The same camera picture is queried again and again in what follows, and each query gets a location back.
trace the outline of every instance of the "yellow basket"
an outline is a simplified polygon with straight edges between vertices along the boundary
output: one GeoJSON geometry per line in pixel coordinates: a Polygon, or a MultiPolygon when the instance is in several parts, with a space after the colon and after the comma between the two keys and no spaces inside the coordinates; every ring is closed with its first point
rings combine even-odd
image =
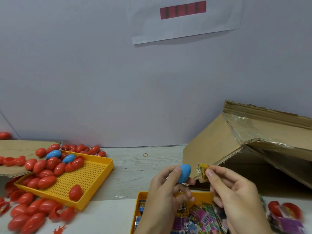
{"type": "Polygon", "coordinates": [[[72,172],[64,172],[57,178],[56,183],[44,190],[36,190],[19,183],[33,173],[26,174],[15,182],[15,185],[27,192],[33,193],[39,197],[53,199],[66,206],[73,206],[78,210],[82,210],[88,204],[96,190],[100,187],[109,173],[114,169],[114,162],[111,158],[98,157],[82,153],[71,153],[62,151],[62,153],[74,154],[82,156],[85,164],[81,168],[72,172]],[[69,199],[68,193],[74,185],[80,185],[83,195],[77,202],[69,199]]]}
{"type": "MultiPolygon", "coordinates": [[[[141,199],[146,199],[147,198],[147,191],[142,191],[138,193],[137,197],[137,202],[135,205],[135,212],[133,214],[133,219],[132,219],[132,225],[131,225],[131,231],[130,234],[133,234],[135,232],[135,220],[137,216],[141,216],[140,212],[138,211],[139,203],[141,199]]],[[[207,204],[212,204],[213,203],[213,194],[210,192],[192,192],[193,197],[195,197],[194,202],[186,202],[187,209],[189,210],[193,204],[196,204],[197,206],[201,206],[203,202],[207,204]]]]}

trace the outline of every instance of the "red striped bar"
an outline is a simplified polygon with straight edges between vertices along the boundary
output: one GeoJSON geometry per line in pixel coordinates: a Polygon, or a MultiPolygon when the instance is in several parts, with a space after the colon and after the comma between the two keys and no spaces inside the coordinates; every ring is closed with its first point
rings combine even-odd
{"type": "Polygon", "coordinates": [[[199,1],[178,6],[160,8],[160,19],[169,19],[184,15],[194,15],[205,12],[206,12],[206,1],[199,1]]]}

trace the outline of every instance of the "blue plastic egg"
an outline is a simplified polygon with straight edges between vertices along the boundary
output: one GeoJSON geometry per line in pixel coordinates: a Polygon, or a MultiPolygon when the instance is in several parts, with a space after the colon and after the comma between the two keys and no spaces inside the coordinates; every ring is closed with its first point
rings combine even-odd
{"type": "Polygon", "coordinates": [[[51,157],[60,157],[62,152],[60,150],[53,150],[52,152],[49,152],[48,155],[46,156],[47,159],[51,157]]]}
{"type": "Polygon", "coordinates": [[[192,168],[188,164],[183,164],[180,166],[180,168],[182,169],[182,174],[181,174],[178,182],[179,183],[185,183],[186,180],[190,177],[192,168]]]}
{"type": "Polygon", "coordinates": [[[68,164],[69,162],[72,162],[72,161],[74,161],[75,160],[75,155],[73,155],[73,154],[69,154],[69,155],[67,155],[64,159],[63,159],[63,163],[66,163],[66,164],[68,164]]]}

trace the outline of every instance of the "white paper sheet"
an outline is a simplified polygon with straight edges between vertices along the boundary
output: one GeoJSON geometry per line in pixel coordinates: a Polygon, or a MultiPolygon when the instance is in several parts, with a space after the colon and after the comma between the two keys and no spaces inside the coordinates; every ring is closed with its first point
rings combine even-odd
{"type": "Polygon", "coordinates": [[[243,0],[127,0],[132,42],[139,44],[236,29],[240,27],[242,6],[243,0]],[[190,11],[193,7],[190,3],[203,1],[206,1],[205,12],[190,11]]]}

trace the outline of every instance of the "white wall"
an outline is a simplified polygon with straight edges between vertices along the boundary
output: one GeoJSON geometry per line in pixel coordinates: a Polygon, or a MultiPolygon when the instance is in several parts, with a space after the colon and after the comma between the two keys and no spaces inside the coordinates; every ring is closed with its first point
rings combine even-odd
{"type": "Polygon", "coordinates": [[[225,99],[312,117],[312,0],[133,46],[123,0],[0,0],[0,109],[22,139],[188,143],[225,99]]]}

